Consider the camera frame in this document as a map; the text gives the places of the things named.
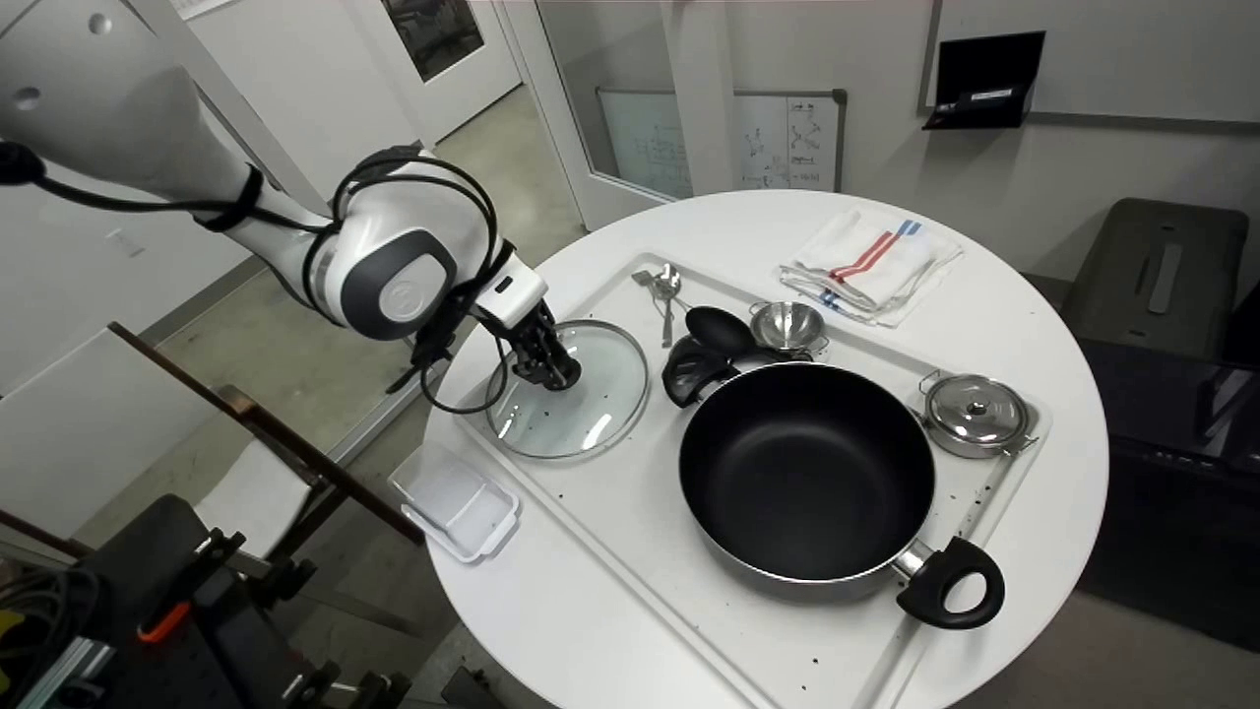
metal bowl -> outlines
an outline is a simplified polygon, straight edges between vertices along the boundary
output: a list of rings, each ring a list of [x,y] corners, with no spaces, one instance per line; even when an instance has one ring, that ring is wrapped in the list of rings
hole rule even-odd
[[[780,351],[809,349],[823,334],[823,315],[805,302],[784,300],[753,305],[752,336]]]

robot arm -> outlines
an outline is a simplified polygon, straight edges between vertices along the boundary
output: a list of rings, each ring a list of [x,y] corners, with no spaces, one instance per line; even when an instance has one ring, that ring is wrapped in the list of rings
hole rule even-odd
[[[358,181],[339,193],[334,219],[311,213],[214,136],[188,73],[117,0],[0,10],[0,136],[19,144],[3,146],[0,169],[5,155],[29,161],[29,149],[175,203],[238,203],[243,218],[229,223],[214,223],[226,209],[192,210],[334,322],[374,339],[417,334],[421,360],[436,360],[471,314],[513,345],[527,382],[567,389],[580,377],[542,300],[546,283],[493,232],[493,205],[470,176],[394,149],[352,173]],[[10,165],[8,181],[67,195],[34,160],[25,171]]]

small stainless pot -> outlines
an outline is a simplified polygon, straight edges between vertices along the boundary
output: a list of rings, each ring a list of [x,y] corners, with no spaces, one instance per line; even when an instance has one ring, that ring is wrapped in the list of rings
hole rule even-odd
[[[1009,387],[980,375],[936,380],[924,393],[921,419],[937,446],[963,458],[1016,456],[1036,442],[1028,436],[1028,404]]]

non-stick pan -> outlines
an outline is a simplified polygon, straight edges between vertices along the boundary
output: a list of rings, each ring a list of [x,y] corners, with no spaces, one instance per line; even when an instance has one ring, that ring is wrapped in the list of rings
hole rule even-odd
[[[931,448],[914,414],[859,375],[789,363],[736,377],[688,424],[679,471],[711,550],[762,588],[850,599],[900,576],[902,610],[951,630],[1002,607],[1002,572],[982,549],[919,542],[936,486]],[[984,598],[949,611],[950,589],[973,573]]]

table top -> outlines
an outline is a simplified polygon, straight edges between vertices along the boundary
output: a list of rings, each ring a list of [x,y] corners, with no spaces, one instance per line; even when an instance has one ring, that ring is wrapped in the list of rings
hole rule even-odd
[[[675,201],[578,239],[538,272],[551,286],[547,301],[558,316],[614,269],[653,249],[788,297],[775,264],[835,213],[861,205],[922,220],[956,238],[965,256],[896,329],[824,311],[828,321],[966,364],[1038,399],[1055,417],[1036,465],[985,545],[1005,577],[1002,613],[974,631],[921,631],[931,633],[931,644],[897,706],[935,709],[970,694],[1028,647],[1067,599],[1097,536],[1108,487],[1106,424],[1090,369],[1053,307],[1011,266],[956,230],[906,209],[823,191],[731,191]],[[440,399],[459,402],[496,364],[493,340],[478,327],[447,372]],[[435,412],[426,441],[471,453],[476,443],[457,427]],[[513,487],[507,474],[498,480]],[[557,706],[747,706],[547,515],[523,506],[517,534],[478,565],[430,550],[452,606],[478,641]]]

